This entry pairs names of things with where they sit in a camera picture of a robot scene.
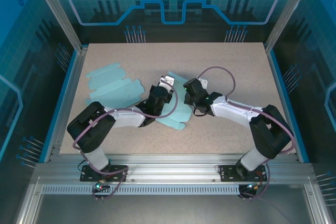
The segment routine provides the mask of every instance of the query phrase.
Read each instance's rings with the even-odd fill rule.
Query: black mounting bracket
[[[259,182],[260,177],[256,172],[261,172],[262,182],[267,181],[264,165],[259,165],[253,172],[246,176],[246,179],[241,178],[237,173],[236,165],[219,165],[218,172],[221,176],[221,182]]]
[[[127,168],[127,165],[110,165],[109,168],[110,168],[109,171],[104,171],[104,172],[107,172],[107,173],[117,172],[119,170]],[[122,176],[123,176],[123,173],[117,173],[109,178],[106,178],[106,182],[119,182]],[[89,165],[83,165],[79,180],[81,182],[98,182],[104,177],[105,175],[101,175],[95,172],[94,170],[92,170],[92,168]]]

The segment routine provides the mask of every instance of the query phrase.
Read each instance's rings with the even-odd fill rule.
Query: metal rail
[[[300,0],[288,0],[287,4],[283,8],[283,11],[280,14],[280,17],[278,18],[276,24],[274,25],[274,28],[272,32],[270,33],[266,43],[266,53],[270,53],[273,49],[273,46],[277,42],[279,36],[281,35],[282,31],[284,30],[289,18],[295,11],[296,7],[298,6]]]
[[[110,155],[115,165],[128,165],[127,184],[248,184],[220,181],[218,165],[234,165],[237,155]],[[80,155],[52,156],[47,164],[37,164],[32,183],[85,184],[79,181]],[[311,164],[299,163],[296,154],[283,155],[269,162],[270,184],[306,184],[314,176]]]
[[[82,51],[82,44],[73,29],[70,20],[68,19],[65,11],[62,8],[61,3],[59,0],[46,0],[47,4],[49,5],[51,11],[53,12],[54,16],[56,17],[57,21],[59,22],[60,26],[62,27],[64,33],[68,37],[71,45],[73,46],[74,50],[78,53]]]

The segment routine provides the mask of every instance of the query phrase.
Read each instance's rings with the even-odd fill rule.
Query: speckled work surface
[[[89,97],[85,75],[107,64],[120,62],[127,77],[139,78],[148,97],[151,85],[171,71],[186,79],[205,68],[223,66],[236,78],[237,88],[230,96],[237,102],[265,107],[273,104],[283,114],[278,91],[262,43],[164,43],[90,44],[79,79],[69,122],[86,108]],[[232,88],[230,76],[221,70],[204,74],[208,91],[226,94]],[[62,154],[78,153],[66,132]],[[216,154],[245,153],[253,146],[249,129],[224,118],[194,115],[181,131],[154,122],[143,128],[112,129],[102,144],[107,154]]]

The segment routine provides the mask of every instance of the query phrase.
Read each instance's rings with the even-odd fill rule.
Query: glass panel
[[[0,222],[13,223],[73,48],[45,0],[0,0],[0,5]]]
[[[335,4],[336,0],[301,0],[274,47],[317,175],[328,170],[336,174]]]
[[[136,36],[134,39],[125,36],[124,32],[144,30],[146,42],[251,42],[266,41],[287,0],[61,2],[72,23],[80,24],[77,32],[83,43],[142,42]]]

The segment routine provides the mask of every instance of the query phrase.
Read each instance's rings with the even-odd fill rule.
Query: purple cable
[[[205,69],[197,78],[201,77],[205,72],[207,72],[208,70],[210,69],[222,69],[224,71],[226,71],[232,78],[233,80],[233,87],[231,89],[230,92],[228,92],[226,95],[225,95],[225,101],[232,105],[232,106],[235,106],[237,108],[240,108],[240,109],[243,109],[243,110],[248,110],[248,111],[253,111],[253,112],[256,112],[256,113],[259,113],[265,117],[267,117],[268,119],[270,119],[271,121],[275,122],[280,128],[282,128],[290,137],[291,139],[291,142],[292,142],[292,145],[290,148],[288,148],[287,150],[284,150],[284,151],[281,151],[280,154],[285,154],[285,153],[288,153],[290,151],[292,151],[294,148],[295,148],[295,141],[294,141],[294,136],[293,134],[282,124],[280,123],[278,120],[276,120],[273,116],[270,116],[268,114],[266,114],[265,112],[263,111],[259,111],[259,110],[256,110],[256,109],[251,109],[251,107],[247,107],[247,106],[243,106],[243,105],[240,105],[240,104],[236,104],[236,103],[233,103],[233,102],[230,102],[229,99],[228,99],[228,96],[231,95],[233,93],[233,91],[235,91],[236,89],[236,79],[234,77],[234,75],[226,68],[223,68],[223,67],[220,67],[220,66],[213,66],[213,67],[209,67],[207,69]]]
[[[225,96],[225,101],[227,101],[228,96],[231,95],[233,93],[233,91],[235,91],[235,89],[236,89],[236,79],[235,79],[235,77],[233,76],[233,74],[228,69],[220,67],[220,66],[213,66],[213,67],[209,67],[209,68],[205,69],[199,76],[197,76],[197,78],[201,77],[205,72],[209,71],[210,69],[222,69],[231,76],[232,81],[233,81],[233,87],[230,90],[230,92],[228,92]]]
[[[278,120],[276,120],[273,116],[270,116],[269,114],[266,114],[265,112],[260,111],[260,110],[251,109],[250,107],[243,106],[243,105],[240,105],[240,104],[236,104],[234,102],[230,102],[229,100],[227,100],[227,103],[230,104],[230,105],[232,105],[232,106],[235,106],[237,108],[243,109],[243,110],[248,110],[248,111],[251,110],[253,112],[259,113],[260,115],[263,115],[266,118],[270,119],[271,121],[275,122],[280,128],[282,128],[283,131],[285,131],[289,135],[290,140],[292,142],[292,145],[287,150],[281,151],[280,154],[288,153],[288,152],[290,152],[291,150],[293,150],[295,148],[295,142],[294,142],[294,136],[293,136],[293,134],[282,123],[280,123]]]
[[[260,194],[258,194],[258,195],[256,195],[256,196],[253,195],[253,199],[260,198],[260,197],[266,192],[266,190],[267,190],[267,188],[268,188],[268,186],[269,186],[269,182],[271,181],[271,171],[270,171],[270,169],[269,169],[268,164],[265,163],[265,165],[266,165],[266,168],[267,168],[267,175],[268,175],[268,180],[267,180],[267,182],[266,182],[266,186],[264,187],[264,189],[261,191]]]
[[[257,196],[255,196],[255,195],[253,195],[253,194],[249,194],[249,193],[243,193],[243,194],[245,194],[245,195],[247,195],[247,196],[250,196],[250,199],[257,199],[257,198],[259,198],[259,200],[261,200],[261,201],[263,201],[263,202],[266,202],[266,203],[268,203],[269,205],[271,205],[272,207],[274,207],[284,218],[286,218],[290,223],[292,223],[292,224],[294,224],[294,222],[292,222],[276,205],[274,205],[272,202],[269,202],[268,200],[265,200],[265,199],[262,199],[261,198],[261,195],[262,194],[264,194],[264,192],[266,191],[266,189],[267,189],[267,187],[268,187],[268,185],[269,185],[269,181],[270,181],[270,170],[269,170],[269,167],[268,167],[268,164],[266,164],[266,167],[267,167],[267,170],[268,170],[268,180],[267,180],[267,184],[266,184],[266,186],[265,186],[265,188],[263,189],[263,191],[260,193],[260,194],[258,194]]]
[[[81,138],[82,138],[82,137],[83,137],[83,136],[84,136],[84,135],[85,135],[85,134],[86,134],[86,133],[87,133],[87,132],[88,132],[88,131],[95,125],[95,124],[96,124],[96,123],[98,123],[102,118],[104,118],[105,116],[107,116],[107,115],[109,115],[109,114],[112,114],[112,113],[114,113],[114,112],[117,112],[117,111],[131,111],[131,112],[135,112],[135,113],[140,114],[140,115],[147,116],[147,117],[149,117],[149,118],[166,118],[167,116],[170,116],[170,115],[175,111],[175,109],[176,109],[176,107],[177,107],[177,103],[179,102],[179,97],[178,97],[178,95],[177,95],[177,91],[174,89],[174,87],[173,87],[172,85],[170,85],[169,83],[167,83],[167,82],[165,82],[165,81],[162,81],[162,83],[167,84],[167,85],[173,90],[173,92],[174,92],[174,94],[175,94],[176,101],[175,101],[175,105],[174,105],[174,107],[173,107],[173,109],[172,109],[171,112],[169,112],[169,113],[166,114],[166,115],[159,115],[159,116],[156,116],[156,115],[148,115],[148,114],[143,113],[142,111],[136,111],[136,110],[133,110],[133,109],[115,109],[115,110],[110,110],[110,111],[104,113],[103,115],[99,116],[98,118],[96,118],[92,123],[89,124],[89,126],[86,127],[85,130],[83,130],[82,133],[79,134],[79,136],[77,136],[77,138],[74,140],[74,142],[73,142],[73,144],[72,144],[73,148],[75,148],[75,149],[77,149],[77,150],[80,150],[80,148],[78,148],[78,147],[76,146],[77,142],[78,142],[78,141],[79,141],[79,140],[80,140],[80,139],[81,139]],[[86,159],[84,153],[81,152],[81,154],[82,154],[82,156],[84,157],[84,159],[88,162],[88,160]],[[102,172],[102,171],[96,169],[93,165],[91,165],[90,162],[88,162],[88,163],[89,163],[89,166],[90,166],[95,172],[97,172],[97,173],[99,173],[99,174],[103,174],[103,175],[114,175],[114,174],[117,174],[117,173],[121,173],[121,172],[123,172],[123,171],[125,171],[125,170],[128,170],[128,168],[124,168],[124,169],[122,169],[122,170],[118,170],[118,171],[113,172],[113,173],[104,173],[104,172]]]
[[[124,175],[122,175],[122,177],[121,177],[119,183],[117,184],[117,186],[115,187],[115,189],[114,189],[109,195],[107,195],[106,197],[102,197],[102,200],[103,200],[103,199],[108,199],[108,198],[110,198],[111,196],[113,196],[113,195],[116,193],[116,191],[118,190],[118,188],[119,188],[120,185],[121,185],[121,182],[126,178],[126,175],[127,175],[127,170],[125,171]],[[92,191],[92,196],[93,196],[96,200],[98,199],[98,198],[96,197],[96,195],[95,195],[95,191],[94,191],[94,190]]]

